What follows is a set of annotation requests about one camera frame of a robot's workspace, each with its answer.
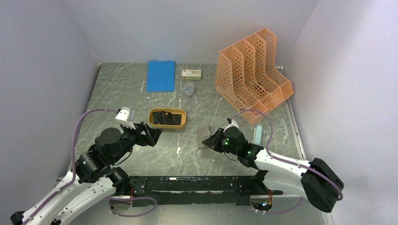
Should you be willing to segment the black card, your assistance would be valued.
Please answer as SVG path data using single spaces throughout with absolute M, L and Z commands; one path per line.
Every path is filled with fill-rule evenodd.
M 181 125 L 182 115 L 166 111 L 153 112 L 153 123 L 157 125 Z

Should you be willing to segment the grey card holder wallet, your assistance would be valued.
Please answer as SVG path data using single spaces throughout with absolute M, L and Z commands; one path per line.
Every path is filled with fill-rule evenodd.
M 203 125 L 198 128 L 197 130 L 197 145 L 198 149 L 203 149 L 206 146 L 202 143 L 204 140 L 211 136 L 210 126 Z

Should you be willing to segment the orange oval tray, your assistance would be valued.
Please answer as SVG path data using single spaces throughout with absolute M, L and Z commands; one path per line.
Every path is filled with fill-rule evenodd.
M 163 129 L 182 129 L 186 119 L 186 111 L 179 108 L 153 108 L 148 115 L 152 127 Z

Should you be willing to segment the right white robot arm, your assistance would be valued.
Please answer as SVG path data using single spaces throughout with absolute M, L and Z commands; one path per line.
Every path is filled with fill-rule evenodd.
M 248 142 L 237 127 L 219 128 L 202 144 L 219 153 L 231 153 L 246 167 L 265 171 L 264 176 L 253 182 L 258 194 L 272 190 L 297 195 L 327 213 L 341 199 L 344 183 L 320 158 L 297 160 L 270 152 Z

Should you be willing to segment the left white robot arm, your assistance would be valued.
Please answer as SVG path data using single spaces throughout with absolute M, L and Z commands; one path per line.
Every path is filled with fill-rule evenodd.
M 135 145 L 155 146 L 161 134 L 144 122 L 103 130 L 44 199 L 10 217 L 12 224 L 65 225 L 98 201 L 131 192 L 130 177 L 117 162 Z

